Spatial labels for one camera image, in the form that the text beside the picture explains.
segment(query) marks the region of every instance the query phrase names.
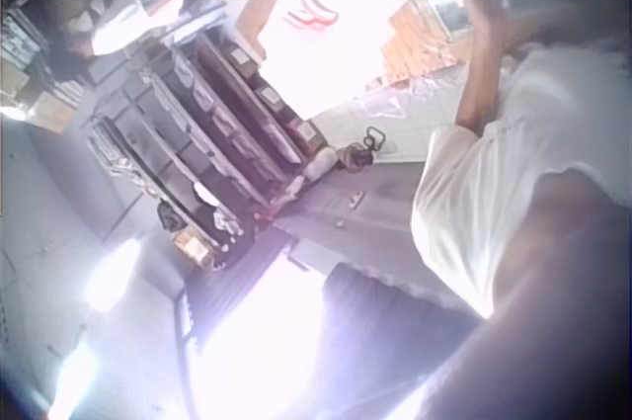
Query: bright light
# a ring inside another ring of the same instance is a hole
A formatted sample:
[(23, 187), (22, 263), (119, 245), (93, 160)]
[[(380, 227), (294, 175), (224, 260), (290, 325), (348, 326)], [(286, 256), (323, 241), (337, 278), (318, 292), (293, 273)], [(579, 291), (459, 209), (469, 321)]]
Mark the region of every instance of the bright light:
[(208, 188), (202, 183), (200, 183), (199, 181), (196, 181), (194, 183), (194, 191), (201, 198), (201, 200), (207, 203), (208, 205), (215, 206), (216, 208), (219, 206), (220, 204), (219, 199), (216, 198), (215, 195), (211, 191), (209, 191)]
[(48, 412), (48, 420), (68, 420), (92, 383), (97, 360), (83, 343), (66, 358), (59, 378), (57, 392)]
[(97, 267), (86, 288), (86, 301), (102, 312), (108, 311), (125, 293), (140, 255), (140, 243), (130, 239)]
[(203, 420), (267, 420), (307, 389), (318, 354), (324, 276), (276, 260), (205, 342), (191, 369)]
[(17, 107), (2, 106), (0, 107), (0, 114), (7, 116), (9, 119), (13, 119), (14, 121), (23, 122), (27, 119), (27, 113)]

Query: dark hair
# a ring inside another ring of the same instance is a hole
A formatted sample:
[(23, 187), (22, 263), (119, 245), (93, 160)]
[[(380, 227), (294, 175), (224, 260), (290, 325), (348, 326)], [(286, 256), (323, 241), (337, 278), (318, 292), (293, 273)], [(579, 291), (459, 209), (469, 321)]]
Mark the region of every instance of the dark hair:
[(50, 49), (46, 64), (56, 81), (65, 82), (83, 75), (88, 63), (83, 57), (71, 52), (66, 45), (58, 44)]

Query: shelf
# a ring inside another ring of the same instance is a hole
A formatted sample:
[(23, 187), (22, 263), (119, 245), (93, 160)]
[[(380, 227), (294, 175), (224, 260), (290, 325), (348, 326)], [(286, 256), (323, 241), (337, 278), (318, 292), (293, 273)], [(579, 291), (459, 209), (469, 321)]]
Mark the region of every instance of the shelf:
[[(167, 156), (171, 158), (171, 160), (174, 162), (174, 164), (180, 170), (180, 172), (183, 173), (192, 183), (203, 184), (203, 182), (200, 180), (200, 176), (198, 176), (191, 168), (189, 168), (189, 166), (187, 165), (185, 160), (182, 158), (182, 156), (171, 147), (169, 142), (162, 136), (162, 134), (158, 131), (158, 129), (152, 123), (147, 121), (145, 114), (142, 112), (142, 110), (140, 109), (136, 101), (131, 99), (125, 90), (123, 90), (123, 94), (128, 99), (128, 101), (130, 102), (134, 110), (136, 111), (136, 114), (139, 116), (143, 127), (152, 136), (152, 138), (158, 143), (160, 148), (167, 154)], [(230, 210), (230, 208), (224, 205), (221, 201), (220, 201), (219, 208), (223, 212), (228, 214), (230, 217), (234, 218), (235, 220), (238, 220), (238, 221), (240, 220), (239, 217), (237, 217)]]
[(261, 102), (257, 94), (248, 86), (235, 68), (233, 68), (230, 62), (205, 34), (201, 34), (197, 37), (196, 51), (199, 64), (202, 66), (210, 66), (239, 97), (259, 125), (262, 128), (270, 128), (276, 137), (282, 140), (283, 145), (291, 149), (298, 159), (297, 164), (304, 163), (307, 159), (307, 155), (305, 155), (289, 135), (287, 135), (266, 105)]
[[(174, 66), (176, 74), (180, 77), (180, 73), (184, 72), (188, 76), (192, 77), (192, 87), (191, 90), (194, 94), (194, 99), (197, 101), (198, 105), (201, 107), (199, 100), (204, 99), (206, 97), (207, 104), (209, 106), (208, 110), (202, 109), (203, 111), (208, 112), (211, 116), (218, 115), (218, 110), (221, 113), (221, 118), (226, 120), (227, 123), (235, 128), (235, 132), (230, 135), (226, 135), (228, 139), (234, 140), (236, 136), (240, 136), (245, 139), (249, 146), (252, 147), (259, 159), (263, 160), (266, 168), (275, 176), (276, 180), (280, 183), (287, 181), (288, 175), (277, 165), (277, 163), (269, 156), (269, 152), (263, 148), (263, 146), (252, 137), (251, 132), (244, 127), (240, 119), (235, 116), (233, 111), (227, 106), (223, 100), (215, 93), (215, 91), (208, 85), (204, 77), (198, 72), (196, 67), (191, 64), (191, 62), (182, 54), (179, 50), (172, 50), (174, 56)], [(201, 92), (203, 96), (201, 98), (196, 97), (196, 86), (199, 86), (201, 89), (198, 92)]]
[(117, 128), (115, 123), (105, 117), (102, 118), (104, 124), (103, 129), (106, 131), (107, 136), (116, 144), (119, 151), (123, 152), (125, 156), (132, 164), (134, 169), (140, 174), (140, 176), (146, 182), (150, 183), (153, 190), (157, 192), (161, 199), (171, 205), (173, 210), (191, 227), (197, 232), (202, 234), (208, 239), (213, 247), (218, 247), (217, 241), (208, 235), (208, 231), (203, 228), (203, 223), (187, 208), (185, 208), (178, 198), (167, 188), (167, 186), (154, 174), (153, 171), (144, 163), (143, 159), (136, 153), (136, 150), (127, 142), (123, 134)]
[(220, 148), (220, 146), (210, 138), (206, 130), (202, 128), (198, 121), (191, 116), (189, 111), (176, 96), (174, 96), (165, 81), (156, 73), (152, 73), (150, 79), (155, 92), (162, 94), (169, 102), (169, 106), (172, 109), (172, 117), (184, 121), (185, 128), (183, 131), (189, 135), (194, 145), (208, 156), (215, 168), (217, 168), (220, 173), (228, 172), (229, 174), (225, 176), (236, 180), (239, 186), (241, 186), (251, 198), (267, 206), (269, 202), (264, 194), (257, 189), (245, 174), (225, 155), (225, 148)]

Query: gray floor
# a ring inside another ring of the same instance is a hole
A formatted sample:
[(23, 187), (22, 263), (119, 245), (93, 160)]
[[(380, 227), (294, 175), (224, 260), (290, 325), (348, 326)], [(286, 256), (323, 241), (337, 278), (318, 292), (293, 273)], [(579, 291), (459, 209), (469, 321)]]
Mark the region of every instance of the gray floor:
[(51, 178), (86, 225), (106, 244), (116, 245), (129, 237), (141, 238), (151, 247), (139, 263), (141, 276), (174, 298), (194, 264), (173, 246), (156, 215), (156, 202), (147, 196), (142, 196), (119, 221), (139, 191), (129, 181), (106, 173), (85, 143), (82, 125), (96, 103), (130, 75), (132, 66), (128, 63), (108, 76), (121, 63), (122, 56), (114, 54), (100, 58), (92, 66), (95, 79), (105, 79), (94, 92), (84, 96), (77, 115), (63, 134), (31, 127), (30, 136)]

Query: white top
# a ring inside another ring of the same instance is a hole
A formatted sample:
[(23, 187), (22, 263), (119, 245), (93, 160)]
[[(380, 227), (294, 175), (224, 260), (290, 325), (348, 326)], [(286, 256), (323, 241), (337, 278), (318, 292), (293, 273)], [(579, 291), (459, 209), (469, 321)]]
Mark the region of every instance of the white top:
[(148, 31), (178, 20), (184, 0), (171, 0), (153, 16), (144, 5), (151, 0), (116, 0), (102, 15), (92, 35), (95, 55), (111, 54), (138, 40)]
[(613, 58), (534, 51), (501, 89), (500, 118), (482, 137), (461, 126), (434, 132), (413, 236), (424, 262), (481, 316), (494, 312), (498, 265), (540, 176), (578, 169), (630, 203), (632, 98)]

